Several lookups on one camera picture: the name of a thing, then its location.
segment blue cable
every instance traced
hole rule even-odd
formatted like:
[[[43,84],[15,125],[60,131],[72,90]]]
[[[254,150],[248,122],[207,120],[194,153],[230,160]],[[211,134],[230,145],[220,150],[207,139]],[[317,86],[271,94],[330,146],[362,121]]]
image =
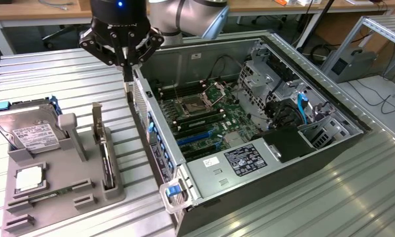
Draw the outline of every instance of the blue cable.
[[[301,111],[301,113],[303,115],[305,124],[307,124],[306,113],[303,110],[302,101],[309,101],[309,98],[303,93],[299,93],[298,97],[297,97],[297,106],[298,106],[298,110]]]

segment metal table surface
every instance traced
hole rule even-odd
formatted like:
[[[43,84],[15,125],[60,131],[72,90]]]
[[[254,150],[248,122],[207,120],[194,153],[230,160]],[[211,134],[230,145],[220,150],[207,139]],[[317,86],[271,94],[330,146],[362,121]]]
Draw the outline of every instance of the metal table surface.
[[[395,43],[395,15],[366,16],[363,25]]]
[[[103,103],[127,198],[25,236],[174,237],[127,108],[120,72],[83,49],[4,57],[0,101],[37,99],[49,94],[58,96],[64,113],[76,113],[79,130],[90,129],[92,124],[91,103]],[[367,118],[362,111],[358,115]],[[325,169],[188,236],[395,236],[395,141],[373,121],[370,125],[375,131]],[[0,225],[5,151],[0,135]]]

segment warning label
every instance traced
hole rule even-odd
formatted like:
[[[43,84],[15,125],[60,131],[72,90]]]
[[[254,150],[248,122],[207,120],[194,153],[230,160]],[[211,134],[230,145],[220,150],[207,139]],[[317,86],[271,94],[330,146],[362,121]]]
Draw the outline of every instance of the warning label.
[[[59,139],[48,123],[16,129],[13,130],[13,134],[17,136],[21,144],[24,144],[29,151],[59,143]]]
[[[252,144],[224,153],[238,176],[247,175],[267,164]]]

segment pcie slot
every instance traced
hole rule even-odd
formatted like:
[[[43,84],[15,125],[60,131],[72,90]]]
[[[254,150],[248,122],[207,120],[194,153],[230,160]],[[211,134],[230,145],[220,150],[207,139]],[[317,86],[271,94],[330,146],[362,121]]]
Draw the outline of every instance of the pcie slot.
[[[182,146],[182,145],[188,144],[191,142],[195,142],[195,141],[199,141],[202,139],[206,139],[206,138],[208,138],[208,137],[212,136],[212,132],[214,132],[214,130],[207,131],[207,132],[204,132],[202,134],[198,134],[196,136],[184,138],[183,140],[179,140],[178,141],[178,145]]]
[[[182,139],[184,137],[192,136],[192,135],[195,135],[198,133],[202,133],[204,131],[207,131],[206,127],[198,127],[198,128],[191,129],[191,130],[187,130],[184,132],[179,132],[178,134],[174,135],[174,138],[175,139]]]
[[[184,156],[186,160],[188,162],[191,162],[192,160],[210,155],[211,153],[214,153],[218,150],[219,150],[219,143],[215,143],[211,146],[207,146],[204,148],[200,148],[199,150],[195,150],[192,152],[183,154],[183,156]]]

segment office chair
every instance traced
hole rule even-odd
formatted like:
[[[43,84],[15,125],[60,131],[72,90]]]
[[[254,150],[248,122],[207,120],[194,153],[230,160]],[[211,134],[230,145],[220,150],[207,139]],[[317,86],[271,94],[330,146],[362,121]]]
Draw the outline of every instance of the office chair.
[[[251,23],[252,23],[254,25],[256,25],[256,23],[258,23],[258,19],[259,19],[260,17],[263,17],[263,16],[256,16],[256,18],[251,21]],[[287,21],[287,15],[283,15],[282,18],[273,17],[273,16],[265,16],[265,17],[271,17],[273,19],[279,20],[281,24],[279,24],[279,26],[278,26],[278,30],[282,30],[282,28],[283,28],[283,26],[285,26],[285,22]]]
[[[59,36],[76,31],[76,35],[79,36],[80,32],[87,30],[90,27],[88,25],[83,25],[83,24],[75,24],[75,25],[60,25],[60,30],[55,33],[52,33],[51,35],[43,37],[43,44],[44,47],[51,49],[53,48],[53,44],[51,42],[52,39],[58,38]]]

